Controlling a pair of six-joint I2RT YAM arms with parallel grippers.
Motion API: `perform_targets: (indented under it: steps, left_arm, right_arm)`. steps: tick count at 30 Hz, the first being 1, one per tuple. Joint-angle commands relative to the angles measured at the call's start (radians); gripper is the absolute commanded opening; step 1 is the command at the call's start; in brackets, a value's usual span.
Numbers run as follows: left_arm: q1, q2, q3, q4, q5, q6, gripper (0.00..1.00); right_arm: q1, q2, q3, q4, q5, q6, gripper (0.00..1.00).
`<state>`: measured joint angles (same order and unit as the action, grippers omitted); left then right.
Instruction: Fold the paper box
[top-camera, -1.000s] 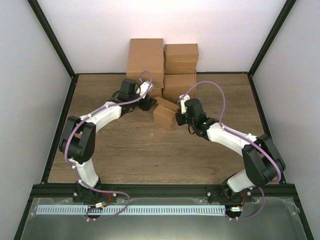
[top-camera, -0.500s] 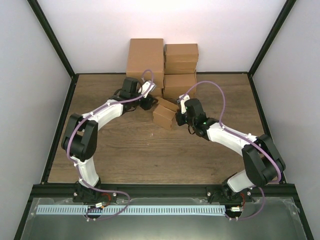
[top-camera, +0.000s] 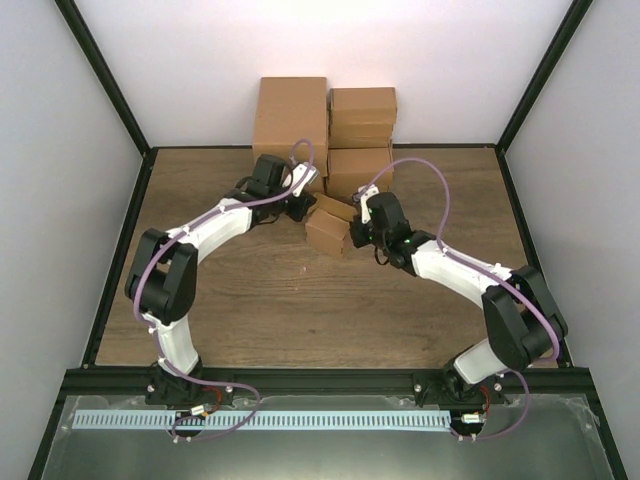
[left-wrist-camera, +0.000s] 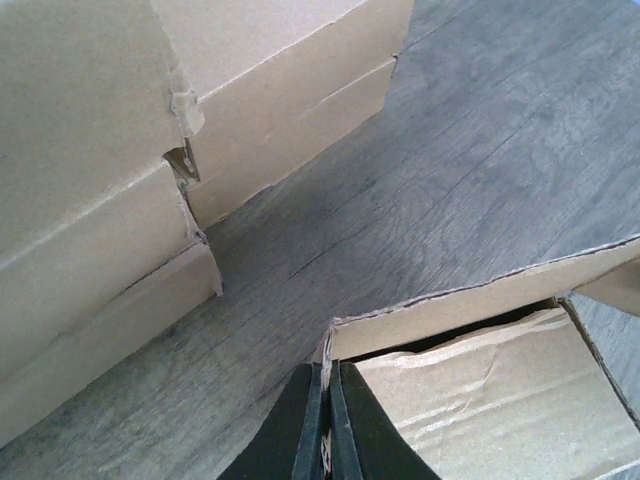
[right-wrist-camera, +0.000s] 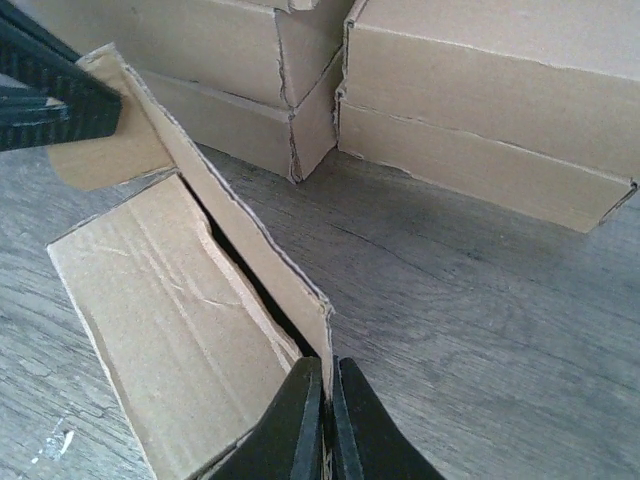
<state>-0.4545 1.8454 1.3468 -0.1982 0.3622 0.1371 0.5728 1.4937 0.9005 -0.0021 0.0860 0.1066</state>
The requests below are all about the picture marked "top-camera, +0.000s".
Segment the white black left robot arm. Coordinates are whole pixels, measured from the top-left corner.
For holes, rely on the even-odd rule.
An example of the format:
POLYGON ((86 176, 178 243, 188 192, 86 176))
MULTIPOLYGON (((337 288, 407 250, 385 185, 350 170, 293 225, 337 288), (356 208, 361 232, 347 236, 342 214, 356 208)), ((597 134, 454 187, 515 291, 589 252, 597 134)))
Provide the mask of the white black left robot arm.
POLYGON ((157 351, 161 384, 181 403, 196 402, 204 388, 219 387, 201 376, 202 361, 189 327, 199 264, 229 240, 287 215, 299 222, 315 203, 305 187, 318 176, 311 161, 296 163, 273 155, 258 158, 210 210, 186 224, 144 232, 135 253, 125 295, 157 351))

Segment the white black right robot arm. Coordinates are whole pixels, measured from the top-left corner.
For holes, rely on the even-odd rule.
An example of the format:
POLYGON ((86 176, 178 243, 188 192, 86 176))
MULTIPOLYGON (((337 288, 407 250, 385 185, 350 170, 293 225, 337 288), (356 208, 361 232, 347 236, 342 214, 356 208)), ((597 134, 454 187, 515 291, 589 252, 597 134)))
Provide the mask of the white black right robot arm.
POLYGON ((360 206, 350 226, 355 247, 373 246, 378 264, 438 283, 483 313, 486 339, 443 369, 451 400, 468 402, 487 378, 506 370, 523 372, 544 354, 559 353, 568 325, 538 270, 482 262, 412 229, 397 197, 376 186, 360 187, 354 198, 360 206))

